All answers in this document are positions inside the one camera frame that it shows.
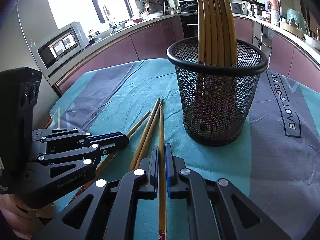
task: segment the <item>bowl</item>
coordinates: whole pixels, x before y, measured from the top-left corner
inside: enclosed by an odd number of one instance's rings
[[[100,38],[100,39],[104,39],[106,37],[109,37],[111,35],[111,32],[113,31],[113,29],[109,29],[103,33],[99,33],[98,35],[96,35],[97,38]]]
[[[148,16],[150,19],[154,19],[154,18],[161,17],[162,15],[163,15],[163,12],[156,12],[156,13],[149,14]]]
[[[143,18],[138,18],[138,19],[135,19],[135,20],[132,20],[134,23],[140,23],[143,21]]]
[[[263,19],[264,19],[264,17],[263,17],[263,16],[258,15],[258,14],[254,14],[254,16],[255,16],[257,19],[259,19],[259,20],[263,20]]]

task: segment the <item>wooden chopstick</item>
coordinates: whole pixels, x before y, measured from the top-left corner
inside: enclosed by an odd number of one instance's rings
[[[217,37],[217,22],[216,12],[214,9],[213,0],[208,0],[210,25],[211,25],[211,64],[216,66],[218,62],[218,37]]]
[[[130,136],[138,129],[138,127],[143,123],[143,121],[148,117],[150,114],[150,111],[148,111],[140,120],[135,124],[135,126],[127,133],[127,137],[130,138]],[[111,159],[116,155],[116,153],[111,153],[107,155],[107,157],[102,161],[102,163],[97,167],[96,169],[96,177],[99,176],[99,174],[103,171],[103,169],[108,165],[108,163],[111,161]],[[73,198],[70,200],[69,203],[74,201],[82,192],[84,192],[93,182],[95,179],[90,180],[86,184],[82,185],[80,189],[77,191],[77,193],[73,196]]]
[[[204,8],[204,29],[205,29],[205,56],[204,63],[211,64],[211,26],[210,26],[210,12],[208,0],[202,0]]]
[[[224,41],[223,41],[223,28],[221,20],[221,12],[219,0],[213,0],[214,8],[216,12],[216,23],[217,23],[217,40],[218,40],[218,66],[224,66]]]
[[[226,5],[224,0],[219,0],[220,11],[221,11],[221,20],[223,27],[223,39],[224,39],[224,66],[231,66],[231,50],[230,50],[230,34],[228,28],[228,18]]]
[[[198,63],[204,64],[205,27],[202,0],[198,0]]]
[[[148,134],[146,136],[146,140],[143,143],[142,149],[141,149],[140,154],[139,154],[139,158],[137,159],[137,163],[136,163],[134,169],[139,168],[140,161],[146,156],[147,150],[149,148],[149,145],[150,145],[150,142],[151,142],[151,139],[152,139],[153,130],[154,130],[156,124],[157,124],[157,120],[158,120],[158,117],[159,117],[160,106],[162,104],[163,104],[163,99],[161,99],[160,104],[158,106],[158,109],[156,111],[156,114],[155,114],[155,116],[154,116],[154,118],[152,120],[152,124],[151,124],[150,129],[148,131]]]
[[[230,37],[230,55],[231,55],[231,66],[236,67],[238,62],[237,59],[237,38],[236,38],[236,29],[233,21],[233,15],[230,7],[229,0],[224,0],[227,19],[228,19],[228,29],[229,29],[229,37]]]
[[[128,138],[130,138],[130,136],[138,129],[138,127],[143,123],[143,121],[148,117],[150,113],[150,111],[146,112],[146,114],[139,120],[139,122],[137,122],[136,125],[132,127],[132,129],[126,134]]]
[[[163,106],[160,106],[159,117],[159,239],[160,236],[166,237],[167,230],[167,206],[166,206],[166,177],[164,160],[164,116]]]
[[[154,105],[154,107],[153,107],[153,109],[152,109],[152,112],[151,112],[151,115],[150,115],[149,120],[148,120],[148,122],[147,122],[147,125],[146,125],[146,127],[144,128],[144,130],[143,130],[143,133],[142,133],[142,135],[141,135],[141,139],[140,139],[140,141],[139,141],[139,143],[138,143],[138,146],[137,146],[137,148],[136,148],[136,151],[134,152],[134,155],[133,155],[133,157],[132,157],[132,161],[131,161],[131,163],[130,163],[130,165],[129,165],[128,171],[133,171],[133,170],[134,170],[134,167],[135,167],[136,164],[137,164],[137,160],[138,160],[138,158],[139,158],[141,149],[142,149],[142,147],[143,147],[143,143],[144,143],[144,141],[145,141],[145,139],[146,139],[146,137],[147,137],[147,134],[148,134],[148,132],[149,132],[150,126],[151,126],[151,124],[152,124],[152,121],[153,121],[153,119],[154,119],[154,117],[155,117],[155,114],[156,114],[156,111],[157,111],[157,109],[158,109],[159,103],[160,103],[160,98],[157,99],[157,101],[156,101],[156,103],[155,103],[155,105]]]

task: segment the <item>window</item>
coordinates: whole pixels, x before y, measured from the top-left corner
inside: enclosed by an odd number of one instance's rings
[[[115,18],[115,22],[121,22],[129,19],[129,13],[124,0],[98,0],[98,5],[105,19],[101,23],[92,0],[48,0],[53,18],[58,29],[70,24],[71,22],[80,22],[84,33],[89,34],[89,30],[94,29],[100,33],[109,29],[107,15],[103,9],[106,7],[110,12],[109,18]],[[132,11],[138,11],[134,0],[129,0]]]

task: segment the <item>mesh cup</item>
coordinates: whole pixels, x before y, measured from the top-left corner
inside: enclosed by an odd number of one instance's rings
[[[236,67],[198,64],[198,37],[172,44],[167,50],[175,65],[183,124],[191,138],[223,146],[240,134],[249,112],[259,75],[268,61],[261,50],[237,40]]]

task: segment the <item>oven door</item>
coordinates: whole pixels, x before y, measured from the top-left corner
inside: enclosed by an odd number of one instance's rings
[[[183,34],[185,38],[198,36],[198,16],[186,15],[181,16]]]

